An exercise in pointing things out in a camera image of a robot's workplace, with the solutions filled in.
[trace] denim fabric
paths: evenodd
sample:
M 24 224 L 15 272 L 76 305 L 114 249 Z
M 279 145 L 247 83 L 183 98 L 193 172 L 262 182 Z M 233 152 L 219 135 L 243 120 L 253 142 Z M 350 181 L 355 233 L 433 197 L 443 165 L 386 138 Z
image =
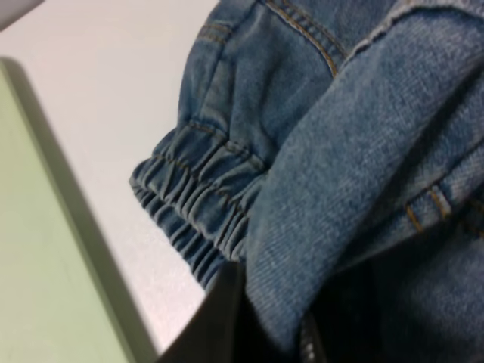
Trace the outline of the denim fabric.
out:
M 482 0 L 227 0 L 131 185 L 204 287 L 247 265 L 288 356 L 328 279 L 370 261 L 385 356 L 471 362 L 483 166 Z

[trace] elastic cuff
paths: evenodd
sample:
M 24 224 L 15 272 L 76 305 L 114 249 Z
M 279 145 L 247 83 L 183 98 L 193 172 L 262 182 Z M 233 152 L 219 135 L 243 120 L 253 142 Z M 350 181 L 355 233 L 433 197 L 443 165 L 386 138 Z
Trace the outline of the elastic cuff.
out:
M 243 262 L 250 208 L 265 175 L 257 157 L 192 122 L 170 132 L 130 184 L 206 287 L 224 260 Z

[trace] white table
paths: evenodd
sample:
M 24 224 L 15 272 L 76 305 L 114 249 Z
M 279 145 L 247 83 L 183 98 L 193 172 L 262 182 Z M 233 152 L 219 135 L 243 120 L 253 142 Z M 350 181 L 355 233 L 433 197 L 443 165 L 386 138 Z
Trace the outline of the white table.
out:
M 128 179 L 175 126 L 185 60 L 215 3 L 47 0 L 0 33 L 0 57 L 26 70 L 160 351 L 203 291 Z

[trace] green folder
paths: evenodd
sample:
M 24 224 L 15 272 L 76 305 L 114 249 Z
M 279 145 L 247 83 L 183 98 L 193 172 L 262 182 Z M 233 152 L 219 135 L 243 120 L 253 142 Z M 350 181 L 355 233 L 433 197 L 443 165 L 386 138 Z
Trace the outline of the green folder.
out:
M 23 71 L 0 61 L 0 362 L 155 359 Z

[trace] black object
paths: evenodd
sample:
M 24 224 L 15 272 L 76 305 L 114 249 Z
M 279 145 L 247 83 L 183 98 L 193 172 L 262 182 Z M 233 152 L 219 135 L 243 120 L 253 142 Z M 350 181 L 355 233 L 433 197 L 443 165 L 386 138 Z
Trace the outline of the black object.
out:
M 202 306 L 158 363 L 284 361 L 258 325 L 244 285 L 242 265 L 224 264 Z

